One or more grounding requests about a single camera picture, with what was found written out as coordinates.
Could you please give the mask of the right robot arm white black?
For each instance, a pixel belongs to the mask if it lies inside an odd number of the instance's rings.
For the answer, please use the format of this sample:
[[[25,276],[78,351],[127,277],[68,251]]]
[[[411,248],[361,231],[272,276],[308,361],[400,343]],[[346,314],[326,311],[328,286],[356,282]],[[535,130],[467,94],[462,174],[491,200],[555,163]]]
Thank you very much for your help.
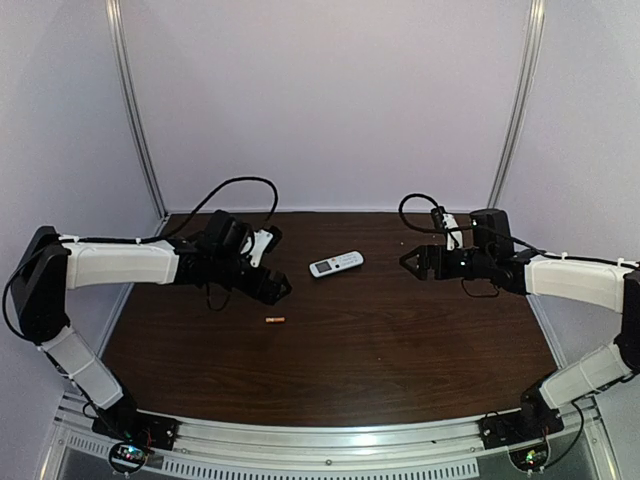
[[[609,309],[621,316],[619,333],[573,364],[525,391],[521,421],[531,428],[550,424],[563,406],[639,373],[639,266],[625,260],[588,259],[515,247],[508,215],[499,209],[471,212],[465,229],[442,207],[431,211],[431,233],[442,244],[420,245],[399,259],[419,280],[487,280],[497,290],[522,296],[551,296]],[[463,244],[463,232],[472,235]]]

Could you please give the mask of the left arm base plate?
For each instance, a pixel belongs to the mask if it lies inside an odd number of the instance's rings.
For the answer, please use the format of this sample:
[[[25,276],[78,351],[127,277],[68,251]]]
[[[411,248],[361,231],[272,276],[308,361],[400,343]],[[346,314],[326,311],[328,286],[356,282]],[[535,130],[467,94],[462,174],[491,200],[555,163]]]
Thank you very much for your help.
[[[136,446],[171,451],[179,425],[180,422],[172,417],[112,407],[98,410],[91,429],[94,433]]]

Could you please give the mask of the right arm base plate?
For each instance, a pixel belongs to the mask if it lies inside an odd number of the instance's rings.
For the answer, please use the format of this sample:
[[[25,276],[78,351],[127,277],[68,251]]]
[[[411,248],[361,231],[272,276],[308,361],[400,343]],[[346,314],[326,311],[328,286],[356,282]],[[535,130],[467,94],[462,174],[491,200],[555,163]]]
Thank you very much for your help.
[[[485,450],[543,440],[564,429],[558,411],[534,418],[522,409],[506,413],[491,411],[477,421],[477,426]]]

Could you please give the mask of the white remote control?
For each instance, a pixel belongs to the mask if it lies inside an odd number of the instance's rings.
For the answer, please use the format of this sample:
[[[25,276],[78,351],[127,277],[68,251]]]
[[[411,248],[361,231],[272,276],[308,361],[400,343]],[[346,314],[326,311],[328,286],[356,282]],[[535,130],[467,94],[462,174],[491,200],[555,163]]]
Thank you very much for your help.
[[[359,251],[350,251],[313,262],[309,265],[309,271],[314,278],[319,279],[360,267],[363,264],[363,255]]]

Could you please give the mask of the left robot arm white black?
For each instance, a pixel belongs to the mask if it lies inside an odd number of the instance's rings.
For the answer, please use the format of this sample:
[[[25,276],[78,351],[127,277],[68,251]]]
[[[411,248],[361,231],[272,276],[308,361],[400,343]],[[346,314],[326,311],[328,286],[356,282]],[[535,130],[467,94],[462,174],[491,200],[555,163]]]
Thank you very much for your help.
[[[112,284],[217,285],[274,305],[292,286],[285,274],[261,261],[281,237],[275,226],[254,230],[222,210],[187,238],[80,238],[42,226],[5,284],[1,304],[12,304],[17,316],[7,326],[62,370],[115,437],[130,438],[137,404],[72,327],[68,291]]]

